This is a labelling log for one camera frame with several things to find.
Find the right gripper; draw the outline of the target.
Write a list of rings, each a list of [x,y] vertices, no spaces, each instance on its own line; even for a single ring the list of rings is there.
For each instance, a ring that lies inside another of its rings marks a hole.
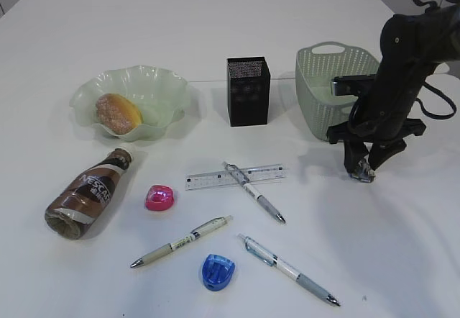
[[[407,147],[403,138],[421,136],[426,126],[421,119],[410,118],[409,112],[418,100],[417,91],[402,92],[395,101],[370,99],[368,91],[353,91],[357,100],[345,122],[330,126],[326,132],[331,144],[344,141],[344,166],[348,174],[377,170],[392,156]],[[374,143],[370,153],[363,142]]]

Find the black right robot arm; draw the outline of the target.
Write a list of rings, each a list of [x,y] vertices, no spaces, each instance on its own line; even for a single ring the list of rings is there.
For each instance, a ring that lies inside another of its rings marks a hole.
[[[394,15],[382,29],[380,50],[382,60],[375,74],[332,80],[334,96],[358,99],[347,121],[326,133],[331,144],[343,142],[349,176],[368,183],[374,170],[406,148],[405,137],[425,132],[420,119],[408,116],[422,87],[453,104],[426,79],[441,63],[459,59],[459,6],[418,16]]]

